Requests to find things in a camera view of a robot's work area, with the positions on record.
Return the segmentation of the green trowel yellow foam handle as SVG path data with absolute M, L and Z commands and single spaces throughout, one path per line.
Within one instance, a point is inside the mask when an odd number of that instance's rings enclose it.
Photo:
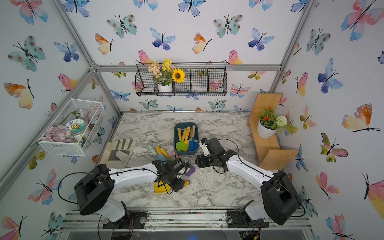
M 176 143 L 176 150 L 178 152 L 185 152 L 186 149 L 188 148 L 187 144 L 185 142 L 187 129 L 182 130 L 181 128 L 178 128 L 177 131 L 178 131 L 178 140 L 179 141 Z

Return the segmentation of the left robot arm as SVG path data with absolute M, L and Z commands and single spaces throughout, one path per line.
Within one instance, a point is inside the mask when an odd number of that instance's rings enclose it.
M 155 160 L 149 164 L 125 169 L 109 169 L 107 165 L 96 166 L 76 185 L 78 207 L 82 216 L 98 214 L 116 223 L 129 216 L 126 205 L 115 200 L 111 194 L 119 189 L 144 183 L 168 185 L 178 192 L 184 187 L 181 176 L 190 168 L 188 162 Z

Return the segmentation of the yellow plastic scoop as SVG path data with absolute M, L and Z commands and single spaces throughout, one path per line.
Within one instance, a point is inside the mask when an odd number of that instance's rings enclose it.
M 171 192 L 171 187 L 168 185 L 168 184 L 165 184 L 163 186 L 161 186 L 163 182 L 160 182 L 159 185 L 158 184 L 155 184 L 155 193 L 156 194 L 161 194 L 161 193 L 170 193 Z

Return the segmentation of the light blue trowel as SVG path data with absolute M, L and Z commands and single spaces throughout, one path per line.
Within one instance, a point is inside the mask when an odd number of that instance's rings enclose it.
M 158 153 L 151 145 L 148 145 L 148 149 L 155 156 L 157 161 L 167 162 L 167 158 L 161 152 Z

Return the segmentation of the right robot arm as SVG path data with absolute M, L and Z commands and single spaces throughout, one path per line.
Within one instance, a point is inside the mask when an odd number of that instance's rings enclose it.
M 239 211 L 227 213 L 229 228 L 242 228 L 260 225 L 272 220 L 277 225 L 284 225 L 289 218 L 295 217 L 301 206 L 299 195 L 287 174 L 282 171 L 273 173 L 259 168 L 243 159 L 233 150 L 225 150 L 217 138 L 202 139 L 200 147 L 203 154 L 197 156 L 196 165 L 202 168 L 219 167 L 225 172 L 236 174 L 258 188 L 261 200 L 248 202 Z

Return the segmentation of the blue shovel wooden handle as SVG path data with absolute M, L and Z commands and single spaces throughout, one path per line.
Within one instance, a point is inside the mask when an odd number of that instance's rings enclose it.
M 196 125 L 193 125 L 191 138 L 189 140 L 189 148 L 188 148 L 189 152 L 193 152 L 193 151 L 197 150 L 197 148 L 198 148 L 198 144 L 197 144 L 197 141 L 195 139 L 195 133 L 196 133 Z

